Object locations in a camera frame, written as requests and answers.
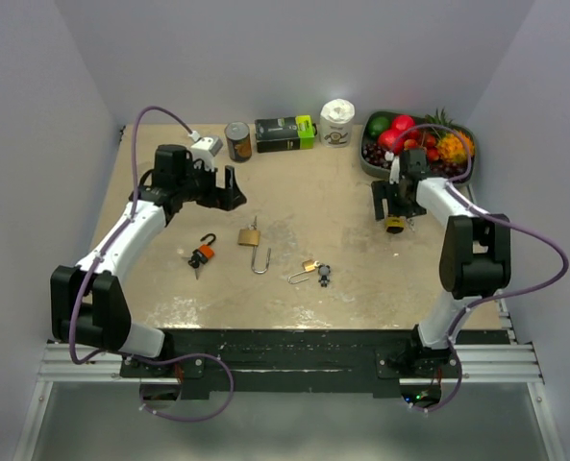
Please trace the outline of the yellow padlock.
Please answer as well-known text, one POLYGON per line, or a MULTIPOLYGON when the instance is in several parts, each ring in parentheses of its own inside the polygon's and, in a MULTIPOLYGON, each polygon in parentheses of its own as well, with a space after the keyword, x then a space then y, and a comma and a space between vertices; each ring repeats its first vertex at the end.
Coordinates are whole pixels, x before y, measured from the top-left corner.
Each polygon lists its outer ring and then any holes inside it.
POLYGON ((385 231, 390 234, 398 234, 405 230, 406 219, 400 216, 388 215, 384 219, 385 231))

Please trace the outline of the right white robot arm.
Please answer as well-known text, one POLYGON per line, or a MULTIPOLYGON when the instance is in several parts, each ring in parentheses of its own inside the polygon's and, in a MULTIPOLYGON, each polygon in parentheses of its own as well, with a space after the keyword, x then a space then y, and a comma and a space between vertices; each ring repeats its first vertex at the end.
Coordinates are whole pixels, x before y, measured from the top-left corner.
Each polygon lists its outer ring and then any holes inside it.
POLYGON ((504 215, 476 210, 447 179, 431 171, 421 149, 404 151, 389 179, 371 184, 375 219, 389 233, 409 218, 431 214, 444 227, 438 273, 442 292, 431 314, 416 327, 420 345, 405 354, 408 371, 428 376, 439 365, 437 351, 451 345, 475 300, 493 296, 510 281, 510 232, 495 221, 504 215))

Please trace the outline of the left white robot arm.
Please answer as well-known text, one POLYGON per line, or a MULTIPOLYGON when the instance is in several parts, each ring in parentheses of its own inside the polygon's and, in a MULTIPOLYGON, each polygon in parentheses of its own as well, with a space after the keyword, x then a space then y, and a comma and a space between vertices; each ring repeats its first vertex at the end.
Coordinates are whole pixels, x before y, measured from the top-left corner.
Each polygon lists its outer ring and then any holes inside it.
POLYGON ((217 137, 201 137, 190 147, 164 144, 156 149, 122 215, 96 248, 73 266, 59 266, 50 278, 52 333, 58 340, 107 352, 142 356, 153 376, 175 368, 176 353, 163 330, 133 321, 122 284, 152 240, 185 203, 231 211, 247 199, 225 169, 216 183, 217 137))

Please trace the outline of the orange padlock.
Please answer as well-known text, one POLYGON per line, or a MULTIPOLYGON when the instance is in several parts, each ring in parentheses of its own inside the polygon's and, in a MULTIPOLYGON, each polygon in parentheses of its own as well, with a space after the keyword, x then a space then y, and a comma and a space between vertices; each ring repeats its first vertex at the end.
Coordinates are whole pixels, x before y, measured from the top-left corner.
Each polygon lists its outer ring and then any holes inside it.
POLYGON ((216 235, 211 232, 207 233, 200 238, 200 245, 192 251, 191 256, 186 258, 187 265, 193 269, 196 279, 199 279, 201 268, 214 257, 214 250, 211 246, 215 241, 216 235))

